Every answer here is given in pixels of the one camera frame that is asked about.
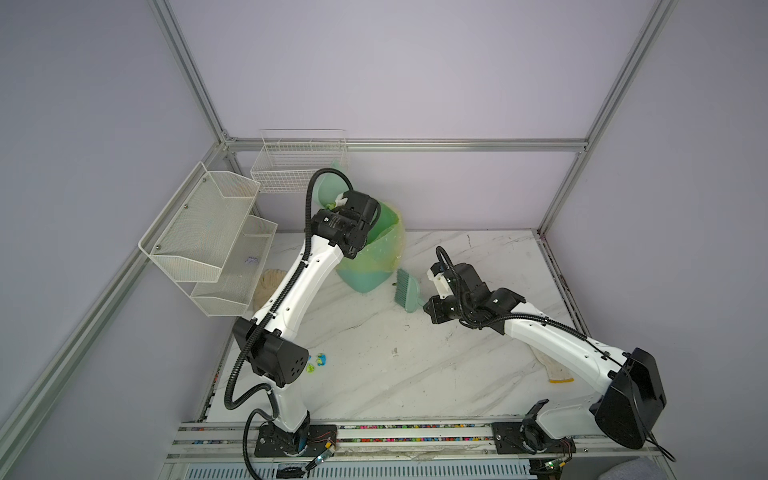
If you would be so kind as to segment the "green hand brush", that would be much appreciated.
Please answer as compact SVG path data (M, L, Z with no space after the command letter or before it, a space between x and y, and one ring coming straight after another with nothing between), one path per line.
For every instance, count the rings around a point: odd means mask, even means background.
M418 278L402 268L396 272L394 301L408 313L415 313L424 305Z

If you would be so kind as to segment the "green plastic dustpan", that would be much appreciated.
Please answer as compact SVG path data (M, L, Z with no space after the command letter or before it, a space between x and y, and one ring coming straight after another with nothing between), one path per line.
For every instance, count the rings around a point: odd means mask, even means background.
M325 173L315 182L313 188L313 202L322 208L332 208L336 199L348 191L346 182L336 174Z

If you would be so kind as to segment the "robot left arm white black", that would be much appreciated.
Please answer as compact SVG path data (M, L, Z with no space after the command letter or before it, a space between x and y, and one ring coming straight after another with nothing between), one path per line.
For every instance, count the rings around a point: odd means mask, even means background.
M312 211L314 186L324 175L341 179L346 190L334 206ZM381 204L354 189L349 178L331 167L311 176L305 199L304 243L277 290L252 318L233 326L240 353L227 380L223 403L235 410L265 391L270 414L253 410L271 428L283 451L296 455L309 444L310 413L292 384L308 363L309 352L295 342L301 322L330 273L344 259L355 258L378 222Z

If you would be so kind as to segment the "robot right arm white black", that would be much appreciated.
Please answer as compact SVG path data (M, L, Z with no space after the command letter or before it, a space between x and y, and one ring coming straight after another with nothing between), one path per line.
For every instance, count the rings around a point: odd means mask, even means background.
M566 402L537 401L520 421L513 445L538 454L565 447L575 436L598 434L632 450L659 444L653 428L667 396L652 354L602 343L545 315L510 289L490 290L472 265L454 263L443 247L435 253L428 278L437 293L423 307L432 323L457 321L519 340L591 388L590 394Z

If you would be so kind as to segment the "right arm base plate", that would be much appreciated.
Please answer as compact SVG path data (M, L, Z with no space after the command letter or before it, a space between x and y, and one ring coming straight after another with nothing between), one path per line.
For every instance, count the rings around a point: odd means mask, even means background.
M572 438L553 439L533 423L494 422L491 429L498 454L571 455L576 450Z

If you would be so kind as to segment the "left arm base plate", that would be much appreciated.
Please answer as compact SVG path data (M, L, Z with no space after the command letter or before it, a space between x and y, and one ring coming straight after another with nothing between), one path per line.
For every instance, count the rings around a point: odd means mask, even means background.
M272 423L260 428L252 453L256 458L316 457L335 444L338 427L332 424L309 424L297 432L286 432Z

